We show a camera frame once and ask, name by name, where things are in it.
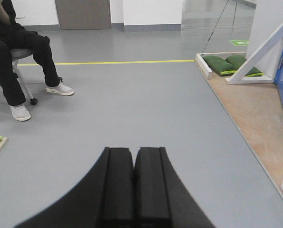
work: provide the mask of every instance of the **white wall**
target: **white wall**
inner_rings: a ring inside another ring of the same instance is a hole
[[[12,0],[21,25],[58,25],[58,16],[54,0]]]
[[[55,0],[12,0],[21,25],[59,24]],[[181,24],[183,0],[110,0],[112,23]]]
[[[124,25],[181,24],[183,0],[123,0]]]
[[[109,0],[112,23],[123,23],[123,0]]]

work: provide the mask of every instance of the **yellow line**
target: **yellow line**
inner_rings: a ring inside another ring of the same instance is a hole
[[[184,63],[194,62],[193,59],[157,60],[157,61],[125,61],[125,62],[85,62],[85,63],[55,63],[55,65],[92,65],[92,64],[130,64],[130,63]],[[19,64],[19,66],[37,66],[36,63]]]

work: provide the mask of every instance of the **black foam object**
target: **black foam object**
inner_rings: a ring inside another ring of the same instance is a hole
[[[134,169],[127,148],[110,148],[102,228],[132,228]]]
[[[142,147],[135,162],[136,228],[170,228],[166,187],[158,148]]]
[[[91,170],[72,190],[15,228],[100,227],[108,159],[107,147]]]
[[[159,148],[172,226],[174,228],[215,228],[190,195],[174,170],[166,149]]]

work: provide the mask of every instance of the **gray floor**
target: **gray floor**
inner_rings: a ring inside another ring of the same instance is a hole
[[[219,28],[207,52],[244,51]],[[209,29],[46,32],[56,63],[194,59]],[[33,62],[31,58],[21,63]],[[39,99],[15,121],[0,89],[0,228],[11,228],[69,191],[105,146],[164,146],[217,228],[283,228],[283,199],[194,62],[57,66],[70,97],[44,91],[39,66],[21,66]]]

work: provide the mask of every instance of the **person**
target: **person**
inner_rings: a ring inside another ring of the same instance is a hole
[[[72,95],[74,90],[60,82],[49,38],[35,31],[27,31],[15,21],[16,13],[11,0],[0,0],[0,86],[10,106],[14,119],[26,121],[31,118],[24,103],[25,95],[12,71],[13,48],[33,50],[33,59],[43,68],[46,91],[60,95]]]

